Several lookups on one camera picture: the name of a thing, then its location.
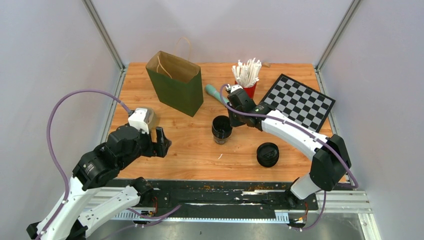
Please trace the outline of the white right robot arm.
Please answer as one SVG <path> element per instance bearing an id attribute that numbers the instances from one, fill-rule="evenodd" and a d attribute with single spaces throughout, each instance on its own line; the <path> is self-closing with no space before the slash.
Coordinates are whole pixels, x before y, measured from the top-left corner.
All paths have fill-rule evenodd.
<path id="1" fill-rule="evenodd" d="M 298 149 L 309 160 L 309 173 L 296 179 L 285 195 L 286 204 L 298 209 L 306 198 L 318 191 L 332 191 L 345 174 L 351 174 L 351 160 L 344 139 L 337 134 L 328 137 L 289 119 L 270 104 L 255 102 L 239 85 L 225 84 L 228 93 L 230 123 L 247 125 L 274 135 Z"/>

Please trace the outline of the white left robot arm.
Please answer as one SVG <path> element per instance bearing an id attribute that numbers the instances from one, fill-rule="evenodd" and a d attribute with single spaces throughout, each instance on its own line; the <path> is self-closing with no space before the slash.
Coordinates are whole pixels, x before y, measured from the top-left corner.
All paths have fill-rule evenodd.
<path id="1" fill-rule="evenodd" d="M 139 204 L 149 206 L 153 187 L 143 177 L 136 178 L 104 203 L 87 212 L 83 209 L 107 183 L 134 160 L 143 157 L 163 158 L 172 141 L 162 127 L 156 127 L 156 142 L 150 133 L 129 124 L 119 126 L 107 141 L 82 155 L 69 179 L 69 192 L 42 221 L 31 223 L 26 231 L 32 240 L 84 240 L 98 227 L 123 210 Z"/>

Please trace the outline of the stack of black cups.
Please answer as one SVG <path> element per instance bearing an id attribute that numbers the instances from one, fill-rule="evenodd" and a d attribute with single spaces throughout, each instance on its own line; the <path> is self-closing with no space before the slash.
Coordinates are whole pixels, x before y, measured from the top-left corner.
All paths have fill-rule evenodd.
<path id="1" fill-rule="evenodd" d="M 232 126 L 230 124 L 230 118 L 225 115 L 216 116 L 211 125 L 211 132 L 213 134 L 214 141 L 223 145 L 228 141 L 228 138 L 232 134 Z"/>

